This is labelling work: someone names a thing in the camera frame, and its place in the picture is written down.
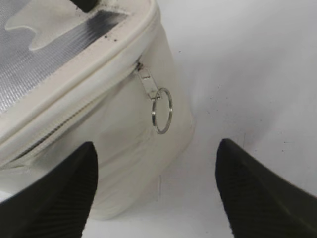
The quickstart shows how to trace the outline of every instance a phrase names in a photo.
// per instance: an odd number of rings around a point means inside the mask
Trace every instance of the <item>zipper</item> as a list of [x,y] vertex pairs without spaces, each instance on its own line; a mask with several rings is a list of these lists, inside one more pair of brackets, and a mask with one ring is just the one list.
[[19,167],[31,163],[40,152],[57,141],[67,130],[91,112],[106,96],[110,88],[121,82],[133,72],[138,71],[139,63],[133,64],[124,73],[113,80],[111,84],[100,87],[93,94],[83,98],[75,107],[41,130],[31,142],[7,158],[7,163],[0,170]]

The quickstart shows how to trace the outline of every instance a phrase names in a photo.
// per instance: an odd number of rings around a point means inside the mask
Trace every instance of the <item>silver reflective lining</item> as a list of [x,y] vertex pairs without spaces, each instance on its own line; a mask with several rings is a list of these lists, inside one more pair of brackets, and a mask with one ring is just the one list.
[[29,2],[0,0],[0,114],[126,17],[100,11],[44,48],[30,51],[35,33],[4,28],[8,19]]

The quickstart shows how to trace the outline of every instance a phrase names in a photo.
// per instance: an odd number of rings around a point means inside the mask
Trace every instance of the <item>zipper tab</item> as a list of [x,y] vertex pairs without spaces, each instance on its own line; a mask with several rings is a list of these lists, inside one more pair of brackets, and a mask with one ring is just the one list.
[[144,90],[146,94],[149,96],[149,98],[154,101],[155,99],[161,98],[161,93],[159,91],[159,88],[154,80],[154,78],[151,75],[151,72],[144,67],[142,63],[139,63],[137,67],[137,71],[141,80],[141,83],[144,87]]

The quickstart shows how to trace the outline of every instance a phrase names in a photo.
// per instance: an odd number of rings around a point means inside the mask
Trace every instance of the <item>white bag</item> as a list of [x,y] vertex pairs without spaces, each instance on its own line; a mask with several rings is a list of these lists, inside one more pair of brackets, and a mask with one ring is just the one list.
[[0,12],[0,190],[93,141],[91,216],[119,214],[194,130],[156,2],[102,0],[84,14],[66,0],[2,0]]

